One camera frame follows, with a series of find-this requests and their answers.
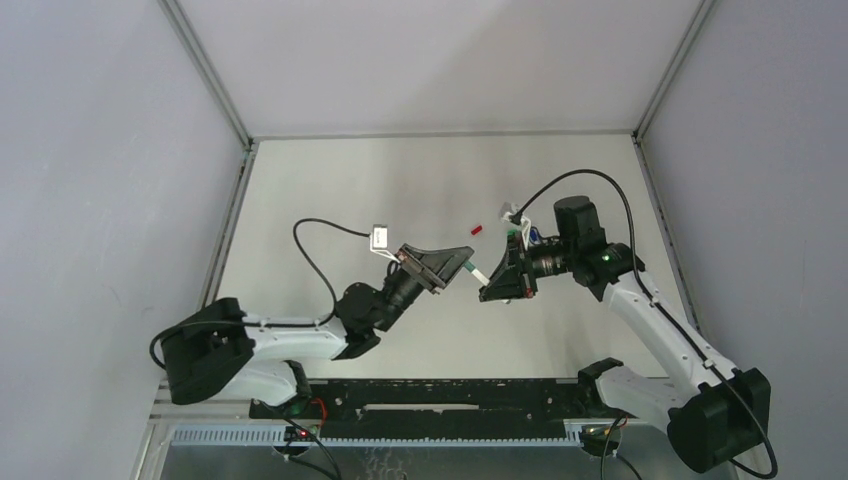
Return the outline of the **white marker green end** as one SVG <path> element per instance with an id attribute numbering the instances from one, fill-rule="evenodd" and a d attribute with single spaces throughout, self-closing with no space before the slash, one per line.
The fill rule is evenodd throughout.
<path id="1" fill-rule="evenodd" d="M 483 285 L 488 286 L 490 284 L 490 279 L 479 269 L 473 269 L 471 274 Z"/>

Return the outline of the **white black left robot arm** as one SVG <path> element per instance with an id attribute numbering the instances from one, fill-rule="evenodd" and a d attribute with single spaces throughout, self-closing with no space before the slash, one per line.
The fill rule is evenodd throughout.
<path id="1" fill-rule="evenodd" d="M 253 315 L 237 298 L 225 297 L 156 334 L 149 353 L 165 371 L 176 405 L 218 398 L 272 407 L 303 403 L 312 394 L 302 360 L 361 357 L 422 293 L 444 290 L 473 254 L 470 246 L 422 250 L 404 244 L 381 288 L 350 285 L 326 319 Z"/>

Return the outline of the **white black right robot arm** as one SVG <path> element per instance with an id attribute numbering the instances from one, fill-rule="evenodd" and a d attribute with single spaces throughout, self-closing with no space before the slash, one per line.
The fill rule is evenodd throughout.
<path id="1" fill-rule="evenodd" d="M 482 302 L 531 299 L 542 278 L 569 273 L 621 318 L 668 380 L 634 372 L 606 358 L 581 369 L 578 383 L 592 406 L 635 416 L 664 432 L 692 471 L 705 473 L 768 440 L 771 385 L 756 368 L 740 370 L 691 325 L 676 320 L 626 244 L 610 243 L 586 196 L 553 206 L 558 233 L 535 244 L 507 236 L 502 260 L 479 291 Z"/>

